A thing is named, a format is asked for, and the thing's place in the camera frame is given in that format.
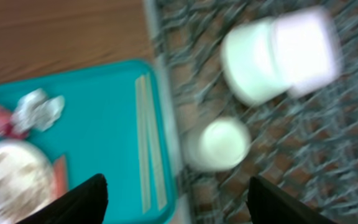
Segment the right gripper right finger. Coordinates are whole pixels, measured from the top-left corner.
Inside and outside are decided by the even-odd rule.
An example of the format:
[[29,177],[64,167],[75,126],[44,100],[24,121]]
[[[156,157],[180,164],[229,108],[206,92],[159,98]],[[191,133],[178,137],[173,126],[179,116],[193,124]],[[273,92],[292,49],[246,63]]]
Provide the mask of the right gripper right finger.
[[336,224],[262,176],[250,178],[247,207],[253,224]]

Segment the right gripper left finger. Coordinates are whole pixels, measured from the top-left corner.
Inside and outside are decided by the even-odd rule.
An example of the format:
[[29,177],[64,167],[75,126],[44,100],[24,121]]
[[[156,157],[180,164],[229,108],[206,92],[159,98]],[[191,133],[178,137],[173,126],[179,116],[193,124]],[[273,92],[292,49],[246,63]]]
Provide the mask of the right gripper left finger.
[[18,224],[102,224],[108,206],[108,185],[96,174]]

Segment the orange carrot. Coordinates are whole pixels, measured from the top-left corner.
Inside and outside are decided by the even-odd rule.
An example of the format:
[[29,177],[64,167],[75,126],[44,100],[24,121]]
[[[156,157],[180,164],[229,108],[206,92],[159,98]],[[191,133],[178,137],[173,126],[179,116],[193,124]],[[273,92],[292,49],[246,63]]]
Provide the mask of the orange carrot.
[[53,163],[55,177],[55,194],[60,198],[68,192],[67,163],[65,155],[60,156]]

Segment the white cup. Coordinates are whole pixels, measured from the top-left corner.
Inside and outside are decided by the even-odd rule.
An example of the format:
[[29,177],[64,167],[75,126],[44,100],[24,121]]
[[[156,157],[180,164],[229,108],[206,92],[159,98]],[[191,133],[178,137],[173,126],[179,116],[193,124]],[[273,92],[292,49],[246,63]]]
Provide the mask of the white cup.
[[202,121],[184,136],[184,161],[200,172],[229,170],[248,155],[251,142],[249,130],[237,118]]

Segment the white bowl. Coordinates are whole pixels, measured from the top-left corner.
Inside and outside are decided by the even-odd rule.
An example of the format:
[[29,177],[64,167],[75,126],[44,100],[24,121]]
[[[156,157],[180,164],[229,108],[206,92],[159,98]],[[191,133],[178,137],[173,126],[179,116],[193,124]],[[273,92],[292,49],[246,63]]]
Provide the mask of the white bowl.
[[220,57],[229,89],[247,106],[264,104],[290,87],[275,58],[271,17],[233,28],[221,43]]

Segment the pink bowl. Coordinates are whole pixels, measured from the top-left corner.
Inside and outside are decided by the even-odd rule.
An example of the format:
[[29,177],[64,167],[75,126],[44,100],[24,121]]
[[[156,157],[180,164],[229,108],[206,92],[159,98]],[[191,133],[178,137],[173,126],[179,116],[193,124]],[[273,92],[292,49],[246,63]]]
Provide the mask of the pink bowl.
[[286,13],[273,22],[274,55],[288,94],[300,98],[337,80],[342,50],[329,12],[314,6]]

